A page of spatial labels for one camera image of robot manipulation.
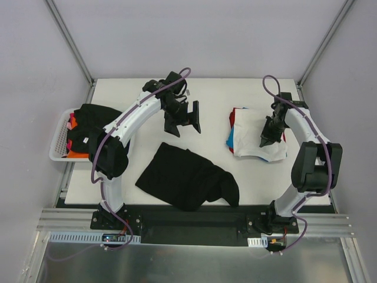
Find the red t shirt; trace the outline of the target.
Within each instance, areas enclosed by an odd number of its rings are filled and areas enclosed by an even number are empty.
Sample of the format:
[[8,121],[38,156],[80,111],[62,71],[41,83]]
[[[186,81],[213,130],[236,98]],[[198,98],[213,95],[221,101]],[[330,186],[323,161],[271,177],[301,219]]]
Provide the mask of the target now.
[[255,108],[233,108],[229,115],[230,133],[226,140],[229,148],[252,145],[259,148],[266,116],[272,116]]

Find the white plastic laundry basket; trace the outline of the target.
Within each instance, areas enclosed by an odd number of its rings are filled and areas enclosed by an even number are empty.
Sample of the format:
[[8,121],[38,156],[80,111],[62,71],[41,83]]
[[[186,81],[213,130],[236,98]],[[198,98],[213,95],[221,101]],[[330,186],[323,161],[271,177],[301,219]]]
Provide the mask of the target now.
[[60,120],[58,122],[56,131],[54,133],[50,150],[49,158],[57,162],[89,162],[89,157],[87,159],[70,159],[67,156],[67,123],[70,119],[70,114],[79,108],[72,108],[64,111]]

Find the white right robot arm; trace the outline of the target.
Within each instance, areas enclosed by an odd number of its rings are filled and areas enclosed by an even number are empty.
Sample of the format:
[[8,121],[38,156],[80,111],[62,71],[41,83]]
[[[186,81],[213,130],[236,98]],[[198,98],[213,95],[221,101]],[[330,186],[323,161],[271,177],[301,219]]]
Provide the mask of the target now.
[[336,186],[343,153],[339,143],[322,136],[305,102],[294,101],[290,93],[282,92],[271,108],[273,114],[266,117],[260,147],[281,143],[285,130],[291,129],[300,149],[291,170],[290,186],[255,220],[254,228],[267,235],[292,227],[295,213],[309,199],[327,195]]

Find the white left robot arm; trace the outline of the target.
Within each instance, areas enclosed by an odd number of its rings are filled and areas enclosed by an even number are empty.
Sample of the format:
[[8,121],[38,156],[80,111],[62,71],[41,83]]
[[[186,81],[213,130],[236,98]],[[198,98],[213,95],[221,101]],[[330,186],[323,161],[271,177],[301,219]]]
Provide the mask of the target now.
[[[164,131],[179,136],[179,127],[200,130],[199,102],[185,96],[190,69],[171,72],[162,80],[150,80],[132,105],[107,124],[90,132],[89,158],[92,181],[101,186],[101,207],[107,212],[104,222],[111,229],[123,226],[122,175],[129,164],[131,139],[153,115],[164,113]],[[246,192],[256,188],[254,181],[241,184],[240,170],[226,170],[191,151],[159,145],[151,162],[138,175],[135,185],[143,192],[184,211],[195,211],[204,202],[223,199],[238,207]]]

